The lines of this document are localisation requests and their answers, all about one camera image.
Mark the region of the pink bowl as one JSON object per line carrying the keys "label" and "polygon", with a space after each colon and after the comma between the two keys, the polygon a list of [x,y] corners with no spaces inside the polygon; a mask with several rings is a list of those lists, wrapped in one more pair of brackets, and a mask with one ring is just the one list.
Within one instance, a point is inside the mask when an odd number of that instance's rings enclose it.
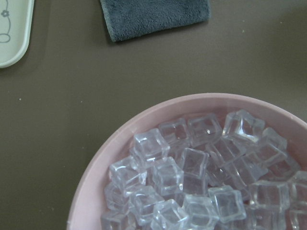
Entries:
{"label": "pink bowl", "polygon": [[127,156],[134,134],[180,117],[192,118],[215,113],[221,124],[229,112],[245,109],[287,139],[288,152],[303,169],[307,167],[307,124],[273,104],[229,93],[199,93],[174,98],[134,116],[117,129],[101,146],[87,166],[75,192],[67,229],[99,230],[106,212],[104,187],[109,182],[109,165]]}

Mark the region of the clear plastic ice cube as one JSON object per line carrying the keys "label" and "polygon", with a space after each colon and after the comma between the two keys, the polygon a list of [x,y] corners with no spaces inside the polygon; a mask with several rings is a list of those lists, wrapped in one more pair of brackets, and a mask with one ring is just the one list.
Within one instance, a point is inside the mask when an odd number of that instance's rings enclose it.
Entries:
{"label": "clear plastic ice cube", "polygon": [[170,145],[157,128],[134,135],[133,144],[133,155],[147,165],[166,157],[170,150]]}

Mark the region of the cream tray with bear drawing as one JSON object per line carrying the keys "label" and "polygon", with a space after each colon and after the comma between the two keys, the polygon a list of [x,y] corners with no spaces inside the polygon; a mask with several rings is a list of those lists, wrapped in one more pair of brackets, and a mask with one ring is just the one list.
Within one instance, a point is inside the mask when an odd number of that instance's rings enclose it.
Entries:
{"label": "cream tray with bear drawing", "polygon": [[31,33],[34,0],[0,2],[0,67],[18,62],[26,53]]}

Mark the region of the grey folded cloth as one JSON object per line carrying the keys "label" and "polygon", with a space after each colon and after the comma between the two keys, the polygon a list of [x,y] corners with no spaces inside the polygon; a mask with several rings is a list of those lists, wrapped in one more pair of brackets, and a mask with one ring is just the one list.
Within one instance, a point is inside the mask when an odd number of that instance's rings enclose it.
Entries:
{"label": "grey folded cloth", "polygon": [[106,26],[113,42],[208,20],[208,0],[102,0]]}

